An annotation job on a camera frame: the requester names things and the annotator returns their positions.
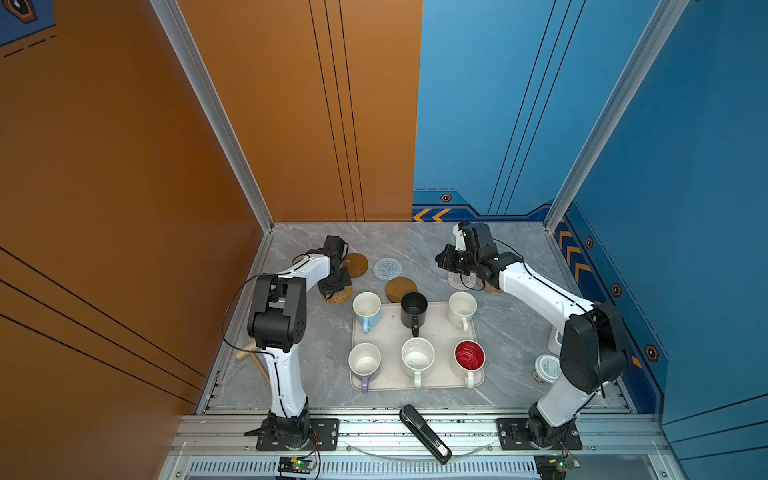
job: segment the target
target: light blue mug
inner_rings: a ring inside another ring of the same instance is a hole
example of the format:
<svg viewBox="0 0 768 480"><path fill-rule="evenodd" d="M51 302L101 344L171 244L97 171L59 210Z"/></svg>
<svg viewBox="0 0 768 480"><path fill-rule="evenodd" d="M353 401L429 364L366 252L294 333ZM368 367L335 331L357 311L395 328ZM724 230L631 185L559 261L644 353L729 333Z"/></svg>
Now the light blue mug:
<svg viewBox="0 0 768 480"><path fill-rule="evenodd" d="M368 333L381 318L382 301L374 292L363 292L352 302L355 319L362 325L362 332Z"/></svg>

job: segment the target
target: beige tray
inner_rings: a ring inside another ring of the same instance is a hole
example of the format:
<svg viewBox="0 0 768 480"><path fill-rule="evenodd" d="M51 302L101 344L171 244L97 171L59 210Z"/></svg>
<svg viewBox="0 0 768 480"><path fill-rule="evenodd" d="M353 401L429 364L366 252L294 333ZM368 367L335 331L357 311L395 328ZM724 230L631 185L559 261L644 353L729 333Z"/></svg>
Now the beige tray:
<svg viewBox="0 0 768 480"><path fill-rule="evenodd" d="M451 370L453 349L465 340L477 341L474 320L469 329L462 332L448 321L448 302L430 302L424 326L419 327L419 336L435 347L435 366L422 380L423 389L466 388L464 379ZM368 390L413 389L413 378L406 375L400 366L400 350L407 339L413 338L411 329L400 322L400 304L382 303L382 316L370 332L363 333L362 326L352 318L352 348L360 343L372 343L382 353L382 364L371 380ZM475 375L475 386L485 380L481 369ZM362 389L360 379L349 373L349 382L355 390Z"/></svg>

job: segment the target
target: cup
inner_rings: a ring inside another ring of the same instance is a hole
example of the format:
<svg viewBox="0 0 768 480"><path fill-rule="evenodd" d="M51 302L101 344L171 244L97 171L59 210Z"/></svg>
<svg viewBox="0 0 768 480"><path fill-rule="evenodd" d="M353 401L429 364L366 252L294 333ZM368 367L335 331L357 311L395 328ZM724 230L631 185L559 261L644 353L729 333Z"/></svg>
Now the cup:
<svg viewBox="0 0 768 480"><path fill-rule="evenodd" d="M448 321L461 329L462 332L469 330L469 320L475 315L478 309L478 302L475 298L466 292L456 292L448 300Z"/></svg>
<svg viewBox="0 0 768 480"><path fill-rule="evenodd" d="M362 381L362 392L368 393L368 384L382 363L382 353L372 343L360 343L349 352L349 369Z"/></svg>
<svg viewBox="0 0 768 480"><path fill-rule="evenodd" d="M451 370L464 379L464 385L468 389L475 386L476 376L483 365L485 365L485 351L477 342L464 340L453 349Z"/></svg>
<svg viewBox="0 0 768 480"><path fill-rule="evenodd" d="M400 359L402 371L413 377L413 388L420 389L435 365L435 348L425 339L412 338L402 345Z"/></svg>
<svg viewBox="0 0 768 480"><path fill-rule="evenodd" d="M427 319L427 298L418 292L406 293L400 300L400 322L419 336L419 327Z"/></svg>
<svg viewBox="0 0 768 480"><path fill-rule="evenodd" d="M352 302L355 319L362 325L362 332L368 333L381 318L382 301L374 292L363 292Z"/></svg>

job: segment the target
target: white lid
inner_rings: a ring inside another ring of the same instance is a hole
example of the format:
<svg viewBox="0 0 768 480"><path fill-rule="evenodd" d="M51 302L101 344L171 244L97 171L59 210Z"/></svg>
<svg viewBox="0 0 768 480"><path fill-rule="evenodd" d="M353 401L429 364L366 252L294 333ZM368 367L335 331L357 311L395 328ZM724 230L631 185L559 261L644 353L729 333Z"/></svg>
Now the white lid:
<svg viewBox="0 0 768 480"><path fill-rule="evenodd" d="M547 383L554 383L560 376L560 360L554 355L542 355L536 359L536 373Z"/></svg>

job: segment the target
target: wall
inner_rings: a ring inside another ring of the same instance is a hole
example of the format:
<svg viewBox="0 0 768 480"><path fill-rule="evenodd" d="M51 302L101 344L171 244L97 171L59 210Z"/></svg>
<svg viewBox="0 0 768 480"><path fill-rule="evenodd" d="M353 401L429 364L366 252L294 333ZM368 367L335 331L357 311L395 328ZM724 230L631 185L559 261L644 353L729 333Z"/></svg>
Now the wall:
<svg viewBox="0 0 768 480"><path fill-rule="evenodd" d="M3 472L153 478L261 232L149 2L55 21L0 57Z"/></svg>
<svg viewBox="0 0 768 480"><path fill-rule="evenodd" d="M763 3L691 2L574 203L667 363L691 478L761 476L768 449L766 22Z"/></svg>
<svg viewBox="0 0 768 480"><path fill-rule="evenodd" d="M421 2L179 3L275 221L410 218Z"/></svg>
<svg viewBox="0 0 768 480"><path fill-rule="evenodd" d="M414 212L550 203L656 4L425 0Z"/></svg>

